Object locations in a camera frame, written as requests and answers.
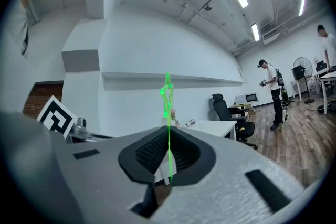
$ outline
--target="pipe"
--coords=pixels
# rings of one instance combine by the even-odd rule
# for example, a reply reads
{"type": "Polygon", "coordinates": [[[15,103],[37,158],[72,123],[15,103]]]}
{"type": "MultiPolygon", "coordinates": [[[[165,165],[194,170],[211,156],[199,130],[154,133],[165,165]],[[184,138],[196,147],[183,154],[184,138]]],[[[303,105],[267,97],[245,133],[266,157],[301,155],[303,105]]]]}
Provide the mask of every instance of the pipe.
{"type": "Polygon", "coordinates": [[[218,29],[220,29],[220,30],[221,30],[221,31],[228,37],[228,39],[230,39],[231,42],[233,42],[233,40],[232,40],[232,38],[230,38],[229,34],[227,34],[223,29],[221,29],[221,28],[220,28],[218,25],[216,25],[213,21],[211,21],[211,20],[205,18],[204,16],[202,16],[202,15],[200,14],[200,12],[198,12],[198,11],[195,10],[194,8],[190,7],[190,5],[189,5],[187,2],[182,2],[181,0],[175,0],[175,1],[177,1],[177,2],[181,3],[182,5],[184,5],[184,9],[182,10],[182,12],[181,12],[181,14],[179,15],[178,19],[181,17],[181,15],[182,15],[182,13],[184,12],[184,10],[185,10],[187,7],[189,7],[189,8],[191,8],[196,14],[195,14],[195,15],[193,16],[193,18],[189,21],[189,23],[187,24],[188,26],[189,26],[189,24],[192,22],[192,20],[193,20],[197,15],[200,15],[202,18],[206,19],[208,22],[214,24],[218,29]]]}
{"type": "Polygon", "coordinates": [[[184,4],[184,8],[183,8],[183,10],[181,11],[181,13],[180,13],[179,17],[177,18],[177,20],[179,20],[179,19],[181,18],[182,14],[184,13],[185,9],[186,9],[188,6],[189,6],[188,3],[185,3],[185,4],[184,4]]]}
{"type": "MultiPolygon", "coordinates": [[[[293,26],[292,28],[288,29],[288,33],[292,32],[292,31],[294,31],[296,28],[298,28],[298,25],[301,25],[301,24],[304,25],[308,20],[314,19],[315,17],[319,16],[320,14],[322,14],[323,12],[325,12],[327,9],[328,9],[328,8],[325,7],[324,9],[322,9],[322,10],[320,10],[319,12],[315,13],[314,15],[308,17],[308,18],[305,19],[304,21],[302,21],[302,22],[298,23],[297,25],[293,26]]],[[[287,22],[291,21],[292,19],[294,19],[294,18],[296,18],[296,17],[297,17],[297,15],[294,16],[294,17],[292,17],[292,18],[290,18],[290,19],[287,20],[286,22],[280,24],[279,26],[272,28],[270,31],[267,31],[267,32],[271,32],[271,31],[275,30],[276,28],[279,28],[280,26],[286,24],[287,22]]],[[[242,50],[248,49],[248,48],[249,48],[252,44],[254,44],[254,43],[256,43],[256,42],[255,42],[255,41],[252,41],[252,42],[248,43],[247,45],[241,47],[240,49],[235,50],[235,51],[232,52],[231,54],[233,55],[233,54],[235,54],[235,53],[237,53],[237,52],[240,52],[240,51],[242,51],[242,50]]]]}

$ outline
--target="black rubber pad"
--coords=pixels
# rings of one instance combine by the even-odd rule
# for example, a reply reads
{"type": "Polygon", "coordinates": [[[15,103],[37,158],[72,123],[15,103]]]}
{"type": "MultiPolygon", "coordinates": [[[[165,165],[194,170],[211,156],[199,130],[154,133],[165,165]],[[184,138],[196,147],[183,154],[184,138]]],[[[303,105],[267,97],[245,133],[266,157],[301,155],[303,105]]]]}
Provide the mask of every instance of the black rubber pad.
{"type": "Polygon", "coordinates": [[[83,158],[87,158],[87,157],[96,155],[98,153],[99,153],[98,150],[82,151],[82,152],[74,153],[74,157],[75,157],[75,159],[83,159],[83,158]]]}
{"type": "Polygon", "coordinates": [[[245,175],[273,213],[281,210],[291,202],[260,170],[247,172],[245,175]]]}

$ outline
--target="black office chair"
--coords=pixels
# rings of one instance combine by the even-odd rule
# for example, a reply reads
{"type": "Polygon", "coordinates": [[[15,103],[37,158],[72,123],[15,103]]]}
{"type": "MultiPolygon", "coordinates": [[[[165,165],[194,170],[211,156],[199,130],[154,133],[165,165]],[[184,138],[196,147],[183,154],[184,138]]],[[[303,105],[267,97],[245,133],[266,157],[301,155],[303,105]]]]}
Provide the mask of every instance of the black office chair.
{"type": "Polygon", "coordinates": [[[219,116],[221,121],[237,121],[235,125],[236,129],[236,138],[238,141],[248,145],[253,146],[256,150],[258,146],[256,144],[247,143],[247,138],[251,137],[254,133],[255,125],[253,122],[245,122],[245,117],[240,116],[233,118],[231,115],[241,114],[245,115],[245,111],[249,109],[229,109],[226,105],[226,102],[223,100],[223,96],[220,93],[212,94],[214,109],[219,116]]]}

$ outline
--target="black cap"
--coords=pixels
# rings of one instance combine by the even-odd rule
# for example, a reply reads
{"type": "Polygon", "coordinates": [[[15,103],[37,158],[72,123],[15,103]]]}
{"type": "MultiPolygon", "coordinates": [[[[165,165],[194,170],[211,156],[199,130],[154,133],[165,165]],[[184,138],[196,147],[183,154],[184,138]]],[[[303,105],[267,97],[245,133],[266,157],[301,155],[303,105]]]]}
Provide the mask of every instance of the black cap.
{"type": "Polygon", "coordinates": [[[318,25],[318,26],[317,26],[317,32],[318,32],[319,30],[325,30],[325,28],[323,27],[323,25],[318,25]]]}
{"type": "Polygon", "coordinates": [[[266,63],[265,60],[260,60],[260,61],[259,61],[259,65],[260,65],[260,67],[263,65],[264,62],[266,63]]]}

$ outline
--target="electric fan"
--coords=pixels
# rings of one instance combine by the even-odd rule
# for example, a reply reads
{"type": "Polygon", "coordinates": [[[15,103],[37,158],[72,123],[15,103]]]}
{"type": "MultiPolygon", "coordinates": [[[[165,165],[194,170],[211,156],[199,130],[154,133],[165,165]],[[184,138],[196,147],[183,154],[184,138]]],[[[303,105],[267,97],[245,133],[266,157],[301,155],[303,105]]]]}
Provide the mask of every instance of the electric fan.
{"type": "Polygon", "coordinates": [[[300,57],[298,59],[295,60],[294,64],[293,64],[293,69],[292,69],[294,78],[297,81],[300,82],[305,82],[306,83],[306,87],[308,90],[308,99],[306,99],[304,101],[305,104],[309,104],[314,102],[314,99],[310,99],[309,96],[309,88],[307,85],[307,81],[310,80],[312,74],[313,74],[313,66],[311,65],[310,61],[307,58],[304,57],[300,57]]]}

